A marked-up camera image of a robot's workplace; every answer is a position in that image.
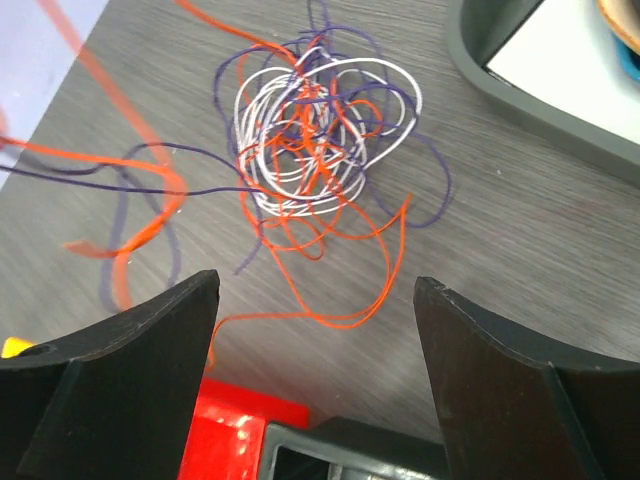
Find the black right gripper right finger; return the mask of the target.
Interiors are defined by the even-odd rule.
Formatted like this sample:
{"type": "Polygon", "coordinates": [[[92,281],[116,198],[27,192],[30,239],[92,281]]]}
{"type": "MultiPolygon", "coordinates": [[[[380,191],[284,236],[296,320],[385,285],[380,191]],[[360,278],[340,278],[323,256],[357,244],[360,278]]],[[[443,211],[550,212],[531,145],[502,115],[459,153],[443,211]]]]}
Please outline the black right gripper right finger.
{"type": "Polygon", "coordinates": [[[431,277],[413,305],[455,479],[635,479],[639,366],[487,310],[431,277]]]}

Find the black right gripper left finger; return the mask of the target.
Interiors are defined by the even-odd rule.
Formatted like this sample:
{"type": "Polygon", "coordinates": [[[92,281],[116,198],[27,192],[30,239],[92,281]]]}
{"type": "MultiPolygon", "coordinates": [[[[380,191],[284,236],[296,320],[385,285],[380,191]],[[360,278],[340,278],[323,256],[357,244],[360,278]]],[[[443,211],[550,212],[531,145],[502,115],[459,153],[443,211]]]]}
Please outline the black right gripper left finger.
{"type": "Polygon", "coordinates": [[[219,303],[198,272],[1,363],[5,479],[174,479],[219,303]]]}

